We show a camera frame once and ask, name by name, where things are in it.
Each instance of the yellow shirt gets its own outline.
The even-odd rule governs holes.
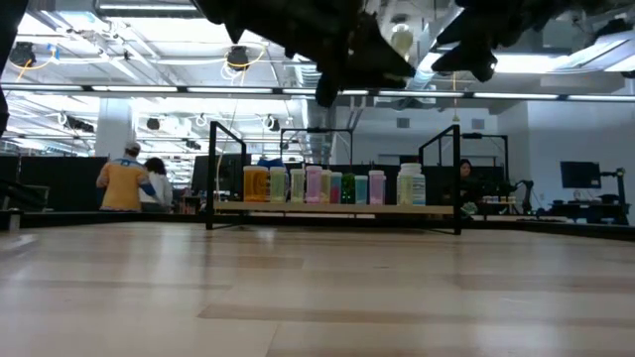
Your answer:
[[[113,160],[104,165],[97,187],[107,187],[103,210],[139,211],[139,187],[150,184],[146,168],[132,158]]]

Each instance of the cap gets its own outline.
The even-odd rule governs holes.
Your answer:
[[[128,142],[126,143],[126,150],[130,150],[133,152],[140,152],[141,151],[141,145],[139,145],[139,143],[137,142]]]

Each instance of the woman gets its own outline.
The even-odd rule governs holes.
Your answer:
[[[460,180],[467,180],[472,173],[472,163],[468,159],[461,159],[458,166],[460,167]]]
[[[478,182],[470,177],[472,173],[472,163],[468,159],[461,159],[458,163],[460,168],[460,183],[458,199],[460,206],[465,207],[466,204],[470,204],[469,211],[473,211],[473,204],[480,201],[480,188]],[[444,200],[447,203],[451,203],[451,186],[445,188]]]
[[[157,192],[157,198],[163,204],[157,203],[155,198],[147,195],[143,190],[139,190],[142,210],[151,213],[169,213],[170,206],[172,206],[172,186],[168,180],[166,165],[163,160],[152,158],[144,166],[148,170],[150,183]]]

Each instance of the plastic bottle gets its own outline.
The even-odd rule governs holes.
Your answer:
[[[374,170],[368,173],[370,204],[384,204],[385,176],[383,171]]]
[[[243,168],[243,172],[245,202],[266,202],[267,179],[269,177],[267,168],[247,166]]]
[[[397,204],[426,205],[426,177],[421,164],[402,164],[397,176]]]
[[[330,170],[321,171],[321,185],[319,193],[319,203],[330,203]]]
[[[321,167],[307,167],[307,203],[319,203],[321,194]]]
[[[355,203],[355,175],[345,174],[341,178],[341,202],[345,204]]]
[[[368,203],[368,176],[355,177],[355,204]]]
[[[269,169],[270,202],[285,203],[287,201],[287,169]]]
[[[305,171],[291,170],[291,203],[305,202]]]
[[[330,174],[330,203],[341,202],[341,173]]]

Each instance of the wooden floor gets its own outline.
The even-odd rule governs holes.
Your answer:
[[[635,245],[110,224],[0,260],[2,357],[632,357]]]

